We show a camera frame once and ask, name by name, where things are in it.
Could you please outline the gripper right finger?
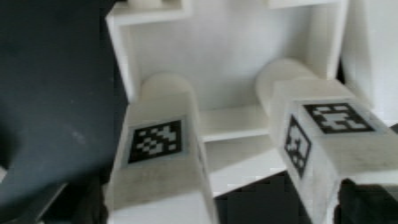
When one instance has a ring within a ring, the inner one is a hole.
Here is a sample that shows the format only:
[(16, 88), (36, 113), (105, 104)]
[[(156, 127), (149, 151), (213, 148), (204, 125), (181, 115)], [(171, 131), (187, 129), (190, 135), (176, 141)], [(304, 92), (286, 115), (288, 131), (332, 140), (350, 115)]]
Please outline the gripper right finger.
[(343, 180), (334, 224), (398, 224), (398, 200), (380, 185)]

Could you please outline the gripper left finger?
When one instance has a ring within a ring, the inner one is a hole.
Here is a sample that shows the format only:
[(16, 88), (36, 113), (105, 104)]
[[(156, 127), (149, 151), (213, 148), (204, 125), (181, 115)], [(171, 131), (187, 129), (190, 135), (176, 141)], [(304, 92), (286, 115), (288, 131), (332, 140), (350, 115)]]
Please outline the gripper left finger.
[(48, 187), (5, 224), (107, 224), (103, 185), (98, 177)]

